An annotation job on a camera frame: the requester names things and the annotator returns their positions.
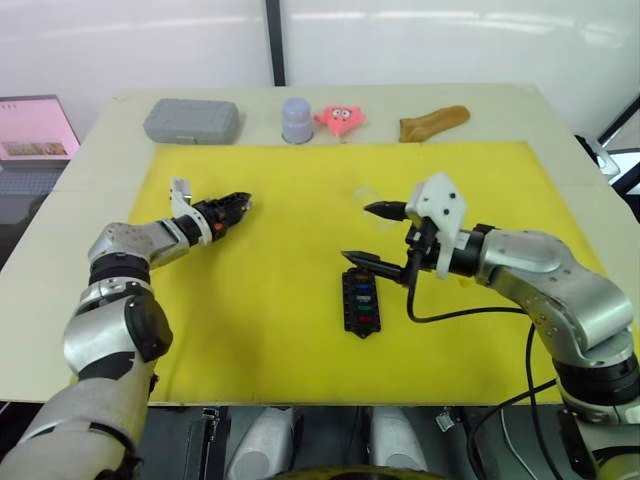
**yellow cloth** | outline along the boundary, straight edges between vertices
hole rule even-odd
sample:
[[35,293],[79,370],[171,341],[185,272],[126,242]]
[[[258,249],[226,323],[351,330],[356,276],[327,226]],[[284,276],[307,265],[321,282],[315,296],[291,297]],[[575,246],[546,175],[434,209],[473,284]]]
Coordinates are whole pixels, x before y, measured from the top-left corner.
[[[602,272],[525,143],[159,147],[132,223],[171,215],[172,176],[191,181],[194,202],[246,191],[253,208],[221,241],[153,272],[175,338],[151,400],[487,404],[526,390],[526,316],[418,325],[406,316],[406,290],[378,279],[382,331],[361,340],[343,329],[341,273],[351,265],[340,251],[406,260],[409,223],[380,220],[363,205],[406,201],[438,171],[467,202],[465,228],[545,231]],[[420,274],[418,315],[483,306],[513,304],[471,279]],[[533,364],[537,384],[554,377],[538,339]],[[559,399],[555,388],[540,394]]]

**gray storage box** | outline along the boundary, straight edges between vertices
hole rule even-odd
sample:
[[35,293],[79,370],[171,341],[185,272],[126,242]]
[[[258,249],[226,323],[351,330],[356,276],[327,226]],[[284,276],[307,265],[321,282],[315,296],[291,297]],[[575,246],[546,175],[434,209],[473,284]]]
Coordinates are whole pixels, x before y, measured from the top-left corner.
[[151,140],[160,143],[229,144],[238,130],[235,103],[163,98],[144,122]]

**table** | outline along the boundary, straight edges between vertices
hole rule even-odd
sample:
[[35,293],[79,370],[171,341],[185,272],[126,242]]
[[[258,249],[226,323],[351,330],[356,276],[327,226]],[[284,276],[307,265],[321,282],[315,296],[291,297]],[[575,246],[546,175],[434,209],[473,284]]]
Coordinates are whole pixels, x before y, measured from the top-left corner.
[[[526,141],[547,169],[610,277],[640,318],[640,227],[542,95],[509,84],[146,89],[113,98],[0,273],[0,399],[45,401],[71,380],[62,335],[88,280],[86,252],[105,224],[126,221],[151,162],[142,124],[161,98],[235,102],[238,144],[283,144],[280,108],[291,96],[319,111],[360,105],[351,143],[394,143],[398,119],[455,104],[471,121],[430,142]],[[335,143],[326,132],[311,144]]]

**brown foam object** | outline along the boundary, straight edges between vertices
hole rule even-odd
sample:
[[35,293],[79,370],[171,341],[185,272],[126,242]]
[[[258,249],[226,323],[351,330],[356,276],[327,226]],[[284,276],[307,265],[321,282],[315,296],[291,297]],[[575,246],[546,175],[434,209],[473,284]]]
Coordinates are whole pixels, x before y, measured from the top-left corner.
[[424,142],[436,133],[463,124],[471,113],[462,105],[441,108],[418,118],[400,119],[400,142]]

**pink star plush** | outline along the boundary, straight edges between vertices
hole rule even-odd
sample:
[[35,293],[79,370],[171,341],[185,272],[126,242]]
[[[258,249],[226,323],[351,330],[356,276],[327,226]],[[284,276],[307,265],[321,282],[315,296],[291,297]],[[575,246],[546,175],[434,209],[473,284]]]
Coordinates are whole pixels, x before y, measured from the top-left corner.
[[322,111],[322,115],[314,115],[316,122],[324,123],[336,137],[344,135],[352,128],[357,127],[367,117],[362,114],[360,107],[343,107],[333,105]]

